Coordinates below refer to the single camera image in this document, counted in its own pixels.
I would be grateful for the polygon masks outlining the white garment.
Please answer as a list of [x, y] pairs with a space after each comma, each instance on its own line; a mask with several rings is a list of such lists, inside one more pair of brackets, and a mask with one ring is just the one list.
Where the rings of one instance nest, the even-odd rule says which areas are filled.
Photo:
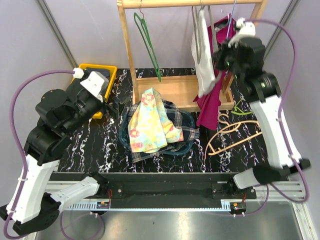
[[191, 40], [191, 54], [195, 64], [195, 73], [198, 81], [198, 94], [202, 96], [208, 95], [214, 88], [217, 79], [214, 72], [213, 61], [210, 50], [210, 41], [207, 29], [207, 23], [205, 19], [205, 11], [201, 10], [199, 13], [200, 31], [203, 34], [204, 40], [202, 42], [202, 54], [200, 63], [197, 64], [196, 46], [194, 33]]

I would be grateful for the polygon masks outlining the magenta skirt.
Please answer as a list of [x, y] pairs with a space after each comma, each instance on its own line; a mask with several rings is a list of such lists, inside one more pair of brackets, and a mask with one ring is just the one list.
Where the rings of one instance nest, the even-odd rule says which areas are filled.
[[[215, 39], [218, 44], [222, 44], [226, 40], [229, 25], [228, 21], [230, 19], [231, 23], [234, 24], [235, 20], [231, 18], [231, 14], [229, 13], [227, 16], [213, 24], [213, 30], [211, 26], [207, 28], [211, 54], [214, 53], [212, 43], [213, 39]], [[212, 131], [216, 130], [218, 125], [219, 107], [222, 104], [222, 101], [220, 100], [220, 91], [225, 77], [226, 71], [222, 71], [220, 80], [215, 84], [212, 91], [202, 97], [196, 96], [193, 100], [200, 108], [200, 113], [196, 121], [197, 126], [203, 126]]]

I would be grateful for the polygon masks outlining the floral pastel garment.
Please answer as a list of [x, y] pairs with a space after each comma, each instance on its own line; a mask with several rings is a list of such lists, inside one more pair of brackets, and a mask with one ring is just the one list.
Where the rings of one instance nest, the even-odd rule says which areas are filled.
[[155, 153], [170, 143], [184, 140], [183, 130], [169, 120], [161, 94], [149, 88], [141, 96], [128, 124], [133, 153]]

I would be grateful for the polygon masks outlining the lime green hanger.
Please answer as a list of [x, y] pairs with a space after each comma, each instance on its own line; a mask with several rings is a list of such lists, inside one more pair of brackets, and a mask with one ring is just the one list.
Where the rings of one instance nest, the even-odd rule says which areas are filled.
[[237, 115], [237, 116], [247, 116], [252, 114], [252, 111], [247, 111], [244, 112], [240, 107], [239, 104], [242, 103], [242, 99], [240, 99], [235, 105], [234, 108], [230, 111], [232, 114]]

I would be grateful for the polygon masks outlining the blue hanger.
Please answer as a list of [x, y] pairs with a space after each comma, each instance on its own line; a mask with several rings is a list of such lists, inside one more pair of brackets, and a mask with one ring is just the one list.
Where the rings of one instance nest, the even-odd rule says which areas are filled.
[[227, 33], [226, 33], [226, 40], [229, 39], [229, 34], [230, 34], [230, 31], [231, 31], [231, 24], [232, 24], [232, 21], [233, 21], [233, 15], [234, 15], [234, 11], [235, 11], [235, 8], [236, 8], [236, 4], [237, 4], [237, 0], [234, 0], [231, 14], [228, 17], [228, 28], [227, 28]]

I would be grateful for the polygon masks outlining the beige plastic hanger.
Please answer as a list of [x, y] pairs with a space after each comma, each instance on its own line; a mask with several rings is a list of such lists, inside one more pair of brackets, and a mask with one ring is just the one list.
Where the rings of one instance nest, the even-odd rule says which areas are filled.
[[[249, 140], [252, 140], [262, 135], [262, 130], [257, 120], [241, 120], [234, 123], [230, 123], [228, 119], [229, 116], [226, 113], [220, 113], [218, 115], [218, 123], [223, 124], [224, 127], [218, 130], [208, 141], [204, 152], [205, 159], [210, 156], [221, 154], [222, 152], [232, 149], [240, 144], [244, 144], [245, 142], [248, 142]], [[249, 136], [243, 138], [240, 138], [238, 136], [236, 140], [232, 140], [232, 143], [230, 143], [229, 145], [214, 146], [214, 140], [217, 137], [232, 137], [233, 134], [239, 133], [242, 127], [247, 127], [248, 125], [255, 126], [255, 132], [253, 134], [250, 134]]]

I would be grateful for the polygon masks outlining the grey hanger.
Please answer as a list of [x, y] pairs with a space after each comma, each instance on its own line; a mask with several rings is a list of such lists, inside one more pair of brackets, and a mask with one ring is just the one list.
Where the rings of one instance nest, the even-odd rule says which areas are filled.
[[[200, 21], [200, 11], [205, 9], [205, 5], [201, 5], [200, 10], [197, 10], [196, 6], [191, 7], [192, 13], [192, 21], [193, 21], [193, 34], [194, 34], [194, 43], [195, 43], [195, 50], [196, 50], [196, 63], [199, 64], [202, 58], [202, 42], [204, 41], [203, 34], [201, 32], [201, 21]], [[211, 32], [212, 32], [212, 49], [214, 52], [217, 52], [218, 42], [216, 39], [216, 31], [214, 28], [214, 18], [211, 12], [211, 6], [207, 5], [207, 11], [210, 20]]]

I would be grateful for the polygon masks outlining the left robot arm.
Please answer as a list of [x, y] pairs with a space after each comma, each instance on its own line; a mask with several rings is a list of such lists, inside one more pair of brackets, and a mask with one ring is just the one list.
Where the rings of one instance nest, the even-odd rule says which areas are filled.
[[98, 172], [88, 173], [83, 180], [58, 193], [45, 189], [74, 132], [99, 110], [119, 118], [128, 102], [128, 98], [115, 97], [112, 104], [107, 104], [85, 88], [75, 99], [62, 89], [42, 96], [35, 107], [40, 118], [22, 150], [26, 166], [19, 185], [13, 200], [0, 208], [1, 218], [14, 222], [12, 228], [19, 238], [47, 229], [74, 203], [88, 197], [103, 198], [109, 193], [109, 181]]

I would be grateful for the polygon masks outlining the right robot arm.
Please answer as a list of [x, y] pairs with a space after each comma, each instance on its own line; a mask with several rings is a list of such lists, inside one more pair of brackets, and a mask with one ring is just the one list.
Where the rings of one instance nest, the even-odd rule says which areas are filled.
[[310, 160], [301, 156], [291, 137], [284, 113], [277, 78], [263, 69], [266, 47], [257, 37], [226, 40], [213, 53], [214, 66], [231, 73], [239, 83], [262, 132], [268, 164], [259, 164], [233, 176], [228, 195], [239, 198], [245, 189], [278, 182], [284, 177], [309, 169]]

